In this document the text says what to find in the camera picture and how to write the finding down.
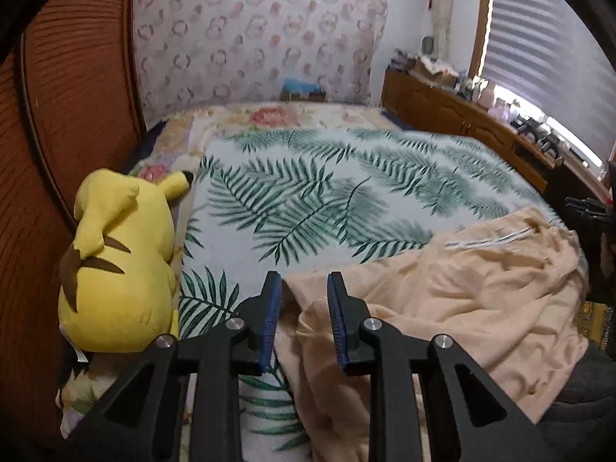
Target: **beige garment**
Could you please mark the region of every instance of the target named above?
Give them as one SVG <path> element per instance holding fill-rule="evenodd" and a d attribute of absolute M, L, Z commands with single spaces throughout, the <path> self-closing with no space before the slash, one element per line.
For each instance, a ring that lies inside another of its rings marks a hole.
<path fill-rule="evenodd" d="M 498 242 L 510 233 L 520 237 Z M 494 241 L 464 243 L 483 239 Z M 372 316 L 426 341 L 453 336 L 537 423 L 588 346 L 573 324 L 588 287 L 579 254 L 574 232 L 530 208 L 340 270 Z M 327 274 L 285 277 L 297 304 L 283 307 L 276 353 L 315 460 L 366 461 L 369 379 L 345 378 L 336 365 Z"/>

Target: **wooden wardrobe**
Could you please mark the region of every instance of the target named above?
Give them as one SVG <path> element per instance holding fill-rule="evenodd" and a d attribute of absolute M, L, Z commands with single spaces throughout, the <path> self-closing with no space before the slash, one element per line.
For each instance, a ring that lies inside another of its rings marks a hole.
<path fill-rule="evenodd" d="M 73 199 L 144 132 L 132 58 L 132 0 L 49 0 L 0 65 L 0 419 L 43 447 L 59 436 Z"/>

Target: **black ear tip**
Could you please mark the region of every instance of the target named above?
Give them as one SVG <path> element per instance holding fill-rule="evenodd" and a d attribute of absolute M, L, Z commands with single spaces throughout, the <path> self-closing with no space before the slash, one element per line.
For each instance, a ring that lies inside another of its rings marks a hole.
<path fill-rule="evenodd" d="M 186 180 L 188 181 L 190 186 L 193 180 L 195 180 L 195 175 L 192 172 L 187 172 L 186 170 L 182 171 L 182 173 L 184 174 L 184 177 L 186 177 Z"/>

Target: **white wall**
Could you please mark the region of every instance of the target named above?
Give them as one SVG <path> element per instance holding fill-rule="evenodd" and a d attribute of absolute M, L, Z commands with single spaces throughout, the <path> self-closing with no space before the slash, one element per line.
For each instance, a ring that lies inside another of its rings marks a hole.
<path fill-rule="evenodd" d="M 432 32 L 427 9 L 429 1 L 387 0 L 387 22 L 383 38 L 372 59 L 371 104 L 376 105 L 381 101 L 385 70 L 395 55 L 395 49 L 418 53 L 421 39 Z"/>
<path fill-rule="evenodd" d="M 468 71 L 475 46 L 479 0 L 454 0 L 450 35 L 450 64 L 459 71 Z"/>

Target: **window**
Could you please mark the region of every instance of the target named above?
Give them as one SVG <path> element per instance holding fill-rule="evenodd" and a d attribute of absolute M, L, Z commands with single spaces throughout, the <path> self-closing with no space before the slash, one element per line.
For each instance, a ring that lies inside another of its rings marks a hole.
<path fill-rule="evenodd" d="M 616 140 L 616 73 L 597 41 L 565 0 L 491 4 L 479 74 L 600 167 Z"/>

